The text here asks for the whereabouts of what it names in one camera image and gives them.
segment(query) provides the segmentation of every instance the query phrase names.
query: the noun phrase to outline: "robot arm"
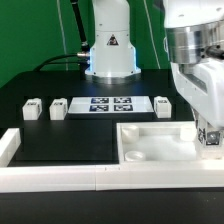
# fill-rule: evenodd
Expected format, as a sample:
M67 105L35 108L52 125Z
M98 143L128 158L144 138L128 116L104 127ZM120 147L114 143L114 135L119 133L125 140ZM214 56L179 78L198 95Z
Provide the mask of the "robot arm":
M95 44L90 49L91 66L86 79L119 84L138 79L136 53L130 43L130 12L127 0L92 0Z
M217 148L223 147L224 130L224 1L163 3L176 88L199 114L198 143L206 149L204 157L222 157L223 150L217 153Z

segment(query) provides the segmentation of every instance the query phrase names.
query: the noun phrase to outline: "green wall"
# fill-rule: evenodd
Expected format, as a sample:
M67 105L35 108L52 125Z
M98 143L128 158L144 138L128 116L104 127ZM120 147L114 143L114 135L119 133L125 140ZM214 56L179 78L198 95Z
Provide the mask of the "green wall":
M137 48L140 68L156 69L143 0L128 0L131 8L131 41ZM163 49L164 15L148 0L154 38L162 68L169 67ZM56 0L1 0L0 2L0 87L16 74L32 70L53 56L64 54ZM91 0L79 0L86 34L94 43ZM68 53L80 50L80 40L70 0L61 0ZM64 65L45 68L63 70ZM78 69L70 65L69 69Z

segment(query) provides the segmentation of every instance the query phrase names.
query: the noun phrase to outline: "black surface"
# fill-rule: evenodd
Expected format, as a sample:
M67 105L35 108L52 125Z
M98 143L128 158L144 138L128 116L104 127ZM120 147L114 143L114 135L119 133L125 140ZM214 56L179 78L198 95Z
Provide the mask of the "black surface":
M56 98L166 96L172 118L155 113L67 114L65 121L50 121L49 107ZM40 98L43 112L38 121L24 121L22 107ZM9 166L89 165L118 163L117 122L189 121L190 106L177 94L169 70L143 71L142 80L104 85L80 80L78 72L25 72L0 90L0 127L20 127L22 144Z
M222 224L223 189L0 194L7 224Z
M113 132L111 120L27 122L9 167L118 163Z
M36 135L39 136L40 141L43 135L45 135L45 143L47 145L53 144L51 141L54 141L52 139L55 137L53 137L54 134L52 133L58 136L61 132L68 133L70 131L67 136L66 134L61 135L62 139L70 141L69 136L74 136L71 129L74 128L75 124L78 124L78 126L74 128L76 130L74 133L79 128L87 130L87 133L79 133L81 138L87 137L88 133L94 132L92 125L99 122L100 127L103 124L107 124L108 127L105 127L105 134L108 136L108 141L114 143L116 140L114 137L114 125L116 122L164 120L157 119L154 113L140 113L130 116L121 114L113 118L110 118L110 115L104 118L99 115L80 115L72 118L68 116L66 117L67 120L61 123L49 121L48 107L52 100L60 97L66 97L71 100L72 96L148 95L151 100L158 95L168 96L173 106L173 114L170 121L192 120L190 107L176 93L169 71L144 71L143 79L142 82L127 85L105 86L79 81L79 76L72 72L22 73L0 89L0 103L2 105L0 107L0 128L3 130L5 127L20 127L23 136L23 146L24 144L31 144L33 140L37 141L35 139ZM24 122L21 116L21 108L28 98L33 97L43 99L44 112L38 122ZM95 135L98 138L98 134L100 132L93 133L92 137ZM59 145L63 144L58 139L57 141ZM106 156L104 159L110 160L112 155L113 161L116 161L116 153L113 154L116 150L113 151L113 145L105 145L106 143L103 141L101 143L106 146L105 150L109 149L106 153L107 155L103 154ZM36 142L36 144L40 144L41 150L43 150L43 142ZM53 156L58 157L58 152L54 151L55 147L57 146L53 145L49 152L52 152ZM23 152L29 152L30 154L28 153L26 156L31 156L34 159L35 156L43 156L42 153L38 155L37 148L33 152L30 151L29 147L25 148L25 151L23 148L20 148L20 150L18 158L22 156ZM223 208L223 188L8 193L0 194L0 223L221 224L224 222Z

